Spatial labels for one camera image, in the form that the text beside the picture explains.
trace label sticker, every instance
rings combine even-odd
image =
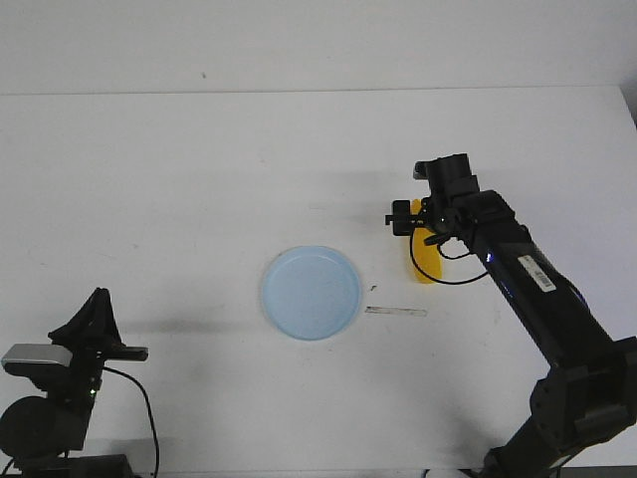
[[[548,275],[541,269],[533,257],[521,256],[518,260],[543,292],[557,290],[555,284],[548,278]]]

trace black cable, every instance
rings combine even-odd
[[[157,473],[159,472],[159,441],[157,440],[157,429],[155,428],[155,420],[152,417],[152,409],[150,408],[150,399],[148,398],[148,393],[144,389],[143,385],[137,381],[136,378],[130,376],[128,373],[124,373],[123,371],[119,371],[115,368],[110,368],[109,366],[103,367],[104,371],[109,371],[110,373],[114,373],[115,375],[121,375],[124,378],[128,378],[132,381],[137,387],[141,390],[141,394],[143,395],[143,399],[146,402],[146,409],[148,410],[148,419],[150,420],[150,429],[152,430],[152,441],[155,445],[155,470],[152,474],[153,477],[157,478]]]
[[[11,468],[11,465],[13,465],[14,461],[15,460],[13,458],[9,460],[9,463],[7,463],[7,466],[4,467],[4,470],[2,470],[2,474],[0,476],[7,476],[7,473],[9,472],[9,468]]]
[[[488,272],[484,272],[482,274],[480,274],[479,276],[476,276],[472,279],[467,279],[465,281],[443,281],[442,279],[438,279],[436,277],[430,276],[429,274],[427,274],[425,271],[422,270],[422,268],[418,265],[418,262],[416,261],[416,257],[414,256],[414,231],[411,232],[411,234],[409,235],[409,256],[411,257],[411,262],[413,263],[414,267],[416,268],[416,270],[421,273],[423,276],[425,276],[427,279],[429,279],[432,282],[436,282],[438,284],[445,284],[447,286],[462,286],[464,284],[471,284],[472,282],[476,282],[479,281],[480,279],[482,279],[483,277],[489,275]]]
[[[461,254],[459,256],[448,256],[442,250],[442,244],[436,244],[436,249],[438,249],[438,254],[440,254],[442,257],[444,257],[448,261],[457,261],[458,259],[462,259],[464,257],[471,256],[471,252],[465,252],[464,254]]]

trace light blue plate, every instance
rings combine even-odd
[[[321,246],[291,249],[263,281],[267,316],[285,334],[318,341],[344,329],[358,312],[360,280],[339,252]]]

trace yellow object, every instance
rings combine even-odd
[[[411,201],[411,213],[418,214],[420,211],[420,199]],[[416,228],[414,231],[414,258],[422,270],[436,279],[442,279],[442,260],[436,246],[426,246],[425,239],[433,236],[433,232],[424,227]],[[423,284],[431,284],[433,281],[423,276],[412,264],[411,258],[407,256],[409,264],[414,271],[414,276],[418,282]]]

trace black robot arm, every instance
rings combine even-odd
[[[0,417],[0,449],[23,471],[83,449],[107,360],[148,357],[147,348],[121,342],[107,289],[96,289],[49,338],[50,345],[17,344],[2,357],[8,373],[46,392],[21,398]]]
[[[416,227],[429,244],[454,237],[482,261],[550,365],[531,394],[531,417],[505,446],[489,451],[486,477],[540,478],[637,419],[637,339],[613,342],[577,289],[548,262],[515,212],[481,191],[466,154],[416,163],[431,195],[410,214],[394,201],[395,235]]]

